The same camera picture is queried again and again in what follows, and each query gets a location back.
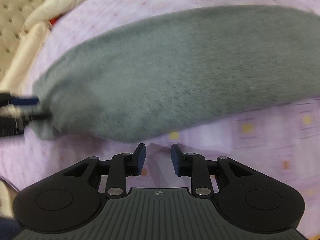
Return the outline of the grey pants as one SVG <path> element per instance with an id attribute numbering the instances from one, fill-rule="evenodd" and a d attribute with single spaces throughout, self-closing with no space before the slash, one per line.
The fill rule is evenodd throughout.
<path id="1" fill-rule="evenodd" d="M 139 142 L 319 95 L 319 16 L 266 5 L 184 10 L 85 41 L 34 83 L 43 140 Z"/>

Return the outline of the beige satin pillow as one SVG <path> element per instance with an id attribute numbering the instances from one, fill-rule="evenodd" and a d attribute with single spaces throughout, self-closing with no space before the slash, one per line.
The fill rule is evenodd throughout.
<path id="1" fill-rule="evenodd" d="M 8 68 L 1 75 L 1 92 L 22 93 L 29 70 L 49 36 L 51 26 L 48 21 L 42 21 L 19 34 L 20 41 L 16 52 Z"/>

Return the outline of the purple patterned bed sheet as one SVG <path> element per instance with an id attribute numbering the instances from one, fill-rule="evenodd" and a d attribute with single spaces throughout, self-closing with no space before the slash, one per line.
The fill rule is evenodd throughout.
<path id="1" fill-rule="evenodd" d="M 170 12 L 244 4 L 319 13 L 319 0 L 85 0 L 53 26 L 22 89 L 30 93 L 34 81 L 65 51 L 113 28 Z M 233 115 L 148 140 L 143 173 L 129 178 L 127 185 L 188 186 L 189 178 L 178 178 L 172 170 L 169 146 L 173 143 L 211 159 L 228 155 L 290 184 L 306 203 L 299 231 L 319 237 L 319 99 Z M 27 129 L 23 136 L 1 139 L 1 178 L 21 190 L 90 155 L 108 159 L 134 148 L 77 135 L 43 141 Z"/>

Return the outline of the red item under duvet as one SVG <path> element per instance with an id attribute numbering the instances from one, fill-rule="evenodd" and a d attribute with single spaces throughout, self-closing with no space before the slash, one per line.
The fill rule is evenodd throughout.
<path id="1" fill-rule="evenodd" d="M 52 18 L 49 20 L 49 23 L 51 26 L 53 26 L 59 19 L 60 19 L 61 16 L 57 16 L 55 18 Z"/>

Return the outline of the beige tufted headboard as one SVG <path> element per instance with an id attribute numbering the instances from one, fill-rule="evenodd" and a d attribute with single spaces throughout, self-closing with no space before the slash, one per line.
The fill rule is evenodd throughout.
<path id="1" fill-rule="evenodd" d="M 45 0 L 1 0 L 1 79 L 14 58 L 27 17 Z"/>

